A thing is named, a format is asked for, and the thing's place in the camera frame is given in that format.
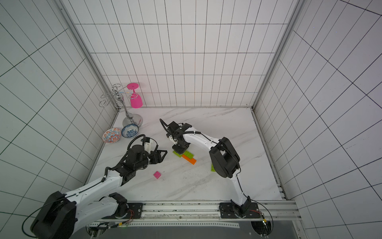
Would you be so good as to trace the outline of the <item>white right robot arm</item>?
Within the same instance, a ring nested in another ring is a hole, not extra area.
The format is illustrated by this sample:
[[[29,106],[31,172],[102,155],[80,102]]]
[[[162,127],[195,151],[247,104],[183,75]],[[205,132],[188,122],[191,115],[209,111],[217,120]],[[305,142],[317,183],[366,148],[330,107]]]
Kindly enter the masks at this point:
[[[167,138],[174,144],[172,149],[183,155],[191,144],[209,152],[212,165],[217,174],[229,178],[234,184],[238,200],[231,200],[233,213],[244,218],[251,206],[251,198],[246,196],[239,182],[240,157],[230,140],[226,137],[213,138],[196,130],[188,123],[171,122],[166,124],[162,119],[160,123],[166,131]]]

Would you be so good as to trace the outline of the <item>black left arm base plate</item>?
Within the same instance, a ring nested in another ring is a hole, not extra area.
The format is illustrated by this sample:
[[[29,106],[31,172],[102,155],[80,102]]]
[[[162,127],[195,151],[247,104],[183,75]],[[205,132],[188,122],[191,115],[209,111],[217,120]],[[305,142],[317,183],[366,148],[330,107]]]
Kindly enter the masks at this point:
[[[121,208],[118,207],[116,213],[111,216],[102,218],[103,220],[130,220],[140,219],[143,211],[143,203],[127,203]]]

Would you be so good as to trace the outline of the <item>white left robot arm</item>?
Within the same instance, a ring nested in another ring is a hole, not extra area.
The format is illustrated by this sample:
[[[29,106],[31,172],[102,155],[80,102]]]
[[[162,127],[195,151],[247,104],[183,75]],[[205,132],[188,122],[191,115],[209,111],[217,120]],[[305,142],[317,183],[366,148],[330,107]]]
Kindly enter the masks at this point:
[[[105,217],[122,219],[127,223],[134,218],[127,199],[117,189],[136,176],[137,171],[151,164],[162,163],[166,150],[159,150],[156,140],[141,134],[128,145],[125,155],[113,167],[106,167],[104,175],[67,193],[52,193],[37,210],[27,232],[34,239],[68,239],[79,229]]]

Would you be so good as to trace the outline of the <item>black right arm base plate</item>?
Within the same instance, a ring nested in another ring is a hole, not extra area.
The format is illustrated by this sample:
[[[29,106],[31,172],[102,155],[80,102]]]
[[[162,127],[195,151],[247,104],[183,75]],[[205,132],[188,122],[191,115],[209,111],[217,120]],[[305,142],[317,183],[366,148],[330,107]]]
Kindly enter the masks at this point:
[[[243,204],[241,206],[238,206],[233,202],[220,203],[218,209],[222,219],[261,218],[257,203]]]

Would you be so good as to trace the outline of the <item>pink square lego brick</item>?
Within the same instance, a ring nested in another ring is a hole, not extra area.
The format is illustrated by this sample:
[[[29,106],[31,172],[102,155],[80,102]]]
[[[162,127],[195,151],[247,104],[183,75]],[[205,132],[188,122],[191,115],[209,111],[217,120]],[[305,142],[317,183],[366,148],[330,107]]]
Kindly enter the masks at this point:
[[[156,171],[153,176],[156,178],[156,179],[159,179],[161,177],[161,173]]]

